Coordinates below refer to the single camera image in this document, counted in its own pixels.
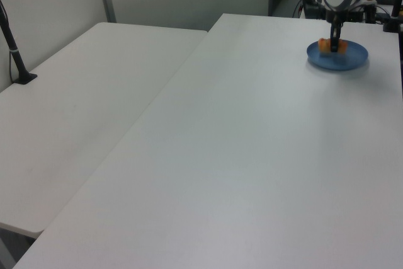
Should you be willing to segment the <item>dark robot gripper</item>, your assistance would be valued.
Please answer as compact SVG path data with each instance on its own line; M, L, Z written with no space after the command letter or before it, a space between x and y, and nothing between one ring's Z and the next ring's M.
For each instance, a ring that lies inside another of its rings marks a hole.
M331 24L331 37L330 37L330 47L331 52L338 52L338 45L341 37L341 29L343 23L334 24L334 18L342 20L341 15L349 11L353 6L356 5L360 0L324 0L326 7L326 21Z

